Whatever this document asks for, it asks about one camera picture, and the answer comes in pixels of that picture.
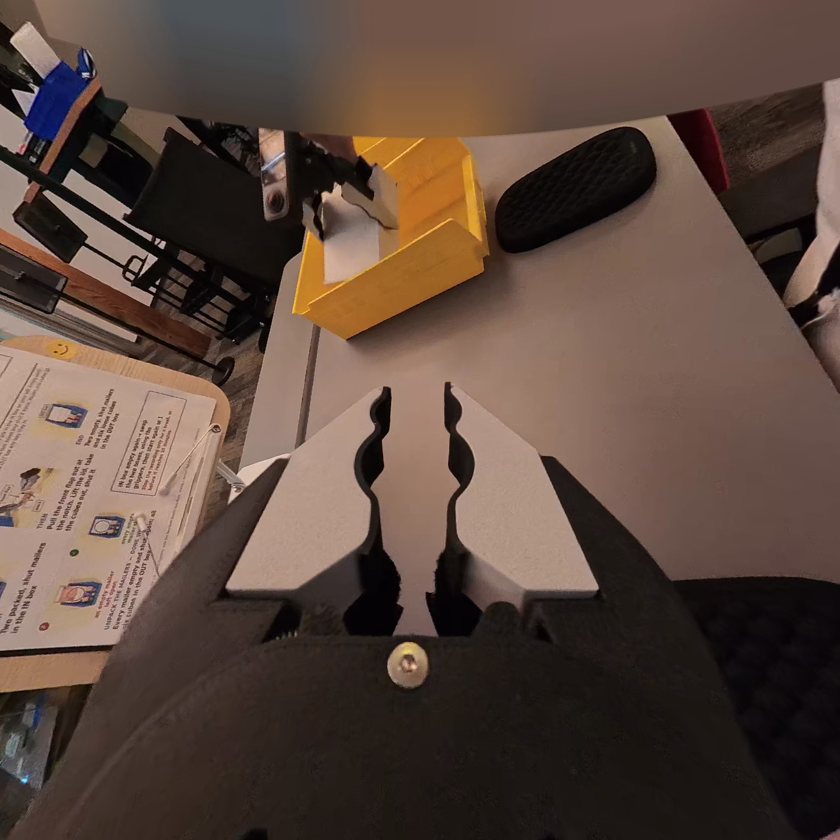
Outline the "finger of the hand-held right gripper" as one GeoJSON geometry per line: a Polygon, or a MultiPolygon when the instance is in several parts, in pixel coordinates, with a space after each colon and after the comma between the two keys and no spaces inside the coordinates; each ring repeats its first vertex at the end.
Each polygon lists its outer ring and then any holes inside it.
{"type": "Polygon", "coordinates": [[[397,183],[380,165],[374,164],[367,186],[373,197],[359,193],[354,204],[384,229],[397,230],[400,215],[397,183]]]}
{"type": "Polygon", "coordinates": [[[342,222],[342,186],[334,185],[331,191],[316,186],[301,187],[301,220],[310,235],[320,242],[340,230],[342,222]]]}

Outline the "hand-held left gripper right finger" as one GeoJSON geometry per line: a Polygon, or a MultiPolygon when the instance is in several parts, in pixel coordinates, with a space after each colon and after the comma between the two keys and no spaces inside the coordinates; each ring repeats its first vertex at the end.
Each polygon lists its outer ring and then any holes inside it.
{"type": "Polygon", "coordinates": [[[503,602],[527,618],[539,602],[600,588],[538,450],[453,383],[444,387],[448,469],[444,549],[427,609],[439,636],[468,636],[503,602]]]}

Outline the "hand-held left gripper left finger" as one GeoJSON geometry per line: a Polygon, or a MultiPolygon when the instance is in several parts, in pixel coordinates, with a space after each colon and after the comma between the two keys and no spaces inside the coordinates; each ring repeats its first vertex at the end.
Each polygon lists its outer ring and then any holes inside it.
{"type": "Polygon", "coordinates": [[[266,472],[275,484],[226,583],[300,615],[330,609],[351,635],[391,636],[403,609],[373,491],[384,468],[392,390],[376,388],[266,472]]]}

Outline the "yellow plastic bin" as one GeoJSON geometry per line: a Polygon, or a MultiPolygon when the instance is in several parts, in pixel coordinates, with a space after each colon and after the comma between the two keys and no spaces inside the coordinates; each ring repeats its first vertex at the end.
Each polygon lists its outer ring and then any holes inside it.
{"type": "Polygon", "coordinates": [[[489,254],[487,212],[465,143],[356,138],[360,154],[397,183],[400,245],[364,273],[323,282],[323,245],[307,234],[292,312],[347,340],[476,277],[489,254]]]}

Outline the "black fabric panel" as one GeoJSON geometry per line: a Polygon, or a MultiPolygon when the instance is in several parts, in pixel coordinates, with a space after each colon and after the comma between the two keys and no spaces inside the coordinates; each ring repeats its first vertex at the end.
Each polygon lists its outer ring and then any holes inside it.
{"type": "Polygon", "coordinates": [[[267,220],[257,178],[200,148],[172,128],[127,224],[219,267],[248,293],[277,292],[305,229],[267,220]]]}

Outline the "black metal rack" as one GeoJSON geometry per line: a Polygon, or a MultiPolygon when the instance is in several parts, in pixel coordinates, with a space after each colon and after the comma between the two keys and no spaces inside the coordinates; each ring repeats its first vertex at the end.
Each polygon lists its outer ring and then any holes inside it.
{"type": "MultiPolygon", "coordinates": [[[[39,193],[45,193],[46,195],[54,193],[89,219],[108,228],[116,235],[154,257],[154,261],[148,266],[144,262],[140,262],[137,268],[132,268],[130,260],[124,263],[118,262],[110,255],[93,248],[89,243],[83,247],[83,249],[88,249],[94,255],[120,268],[122,278],[132,283],[133,287],[151,294],[155,299],[163,300],[165,304],[171,308],[176,308],[186,317],[213,329],[213,333],[219,340],[237,342],[255,332],[258,328],[266,327],[270,307],[268,298],[236,297],[232,291],[224,288],[221,269],[210,265],[202,268],[187,265],[178,258],[180,252],[178,248],[170,245],[162,246],[161,241],[154,238],[145,239],[131,226],[108,215],[63,183],[51,181],[46,175],[39,172],[37,165],[31,163],[26,154],[19,154],[4,145],[1,147],[1,152],[2,164],[28,179],[28,189],[22,202],[31,201],[39,193]]],[[[229,356],[213,362],[207,358],[193,360],[182,354],[180,355],[207,368],[211,373],[212,383],[219,387],[228,382],[235,369],[235,359],[229,356]]]]}

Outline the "black quilted wrist rest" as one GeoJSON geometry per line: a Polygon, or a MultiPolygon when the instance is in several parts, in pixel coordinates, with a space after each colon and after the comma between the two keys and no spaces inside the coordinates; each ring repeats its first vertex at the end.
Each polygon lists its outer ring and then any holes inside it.
{"type": "Polygon", "coordinates": [[[499,247],[521,254],[617,214],[644,196],[657,177],[647,135],[609,129],[512,183],[496,205],[499,247]]]}

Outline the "brown wooden beam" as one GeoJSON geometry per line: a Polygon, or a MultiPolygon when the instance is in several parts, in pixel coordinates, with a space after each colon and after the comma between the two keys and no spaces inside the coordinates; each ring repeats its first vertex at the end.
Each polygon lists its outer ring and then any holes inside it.
{"type": "Polygon", "coordinates": [[[66,278],[65,299],[132,333],[193,360],[206,358],[209,336],[111,287],[85,271],[2,229],[1,244],[66,278]]]}

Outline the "printed instruction sheet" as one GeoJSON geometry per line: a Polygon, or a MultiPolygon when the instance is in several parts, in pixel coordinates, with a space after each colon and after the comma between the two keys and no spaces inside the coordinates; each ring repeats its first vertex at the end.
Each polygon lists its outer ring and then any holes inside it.
{"type": "Polygon", "coordinates": [[[2,655],[116,644],[194,532],[217,407],[2,348],[2,655]]]}

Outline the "wooden shelf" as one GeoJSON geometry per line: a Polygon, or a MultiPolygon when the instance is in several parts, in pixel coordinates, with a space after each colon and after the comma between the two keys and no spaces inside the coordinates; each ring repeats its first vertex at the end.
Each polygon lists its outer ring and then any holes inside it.
{"type": "Polygon", "coordinates": [[[79,155],[88,145],[93,134],[92,125],[96,122],[96,110],[99,101],[102,99],[102,84],[98,77],[93,80],[89,88],[84,90],[78,100],[73,104],[69,114],[65,118],[56,139],[52,142],[40,140],[26,131],[29,138],[45,145],[45,151],[38,158],[37,168],[40,173],[46,175],[51,181],[63,183],[79,159],[79,155]]]}

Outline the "blue cloth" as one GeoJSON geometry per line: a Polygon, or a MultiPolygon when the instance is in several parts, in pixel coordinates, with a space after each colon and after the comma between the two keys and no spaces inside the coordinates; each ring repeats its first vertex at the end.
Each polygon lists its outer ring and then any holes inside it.
{"type": "Polygon", "coordinates": [[[75,67],[61,60],[48,73],[29,107],[24,125],[33,136],[52,142],[79,96],[98,75],[88,49],[80,47],[75,67]]]}

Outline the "white paper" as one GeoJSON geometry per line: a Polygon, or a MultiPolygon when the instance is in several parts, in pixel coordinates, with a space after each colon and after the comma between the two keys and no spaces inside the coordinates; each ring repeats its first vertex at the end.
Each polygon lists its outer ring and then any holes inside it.
{"type": "Polygon", "coordinates": [[[30,22],[22,24],[10,37],[10,45],[29,64],[33,71],[42,78],[58,67],[61,58],[49,42],[30,22]]]}

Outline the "red object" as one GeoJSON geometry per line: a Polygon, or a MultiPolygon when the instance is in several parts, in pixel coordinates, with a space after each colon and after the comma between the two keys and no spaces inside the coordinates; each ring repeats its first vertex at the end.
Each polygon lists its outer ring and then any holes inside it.
{"type": "Polygon", "coordinates": [[[708,109],[672,113],[668,120],[691,159],[716,194],[730,188],[730,176],[718,129],[708,109]]]}

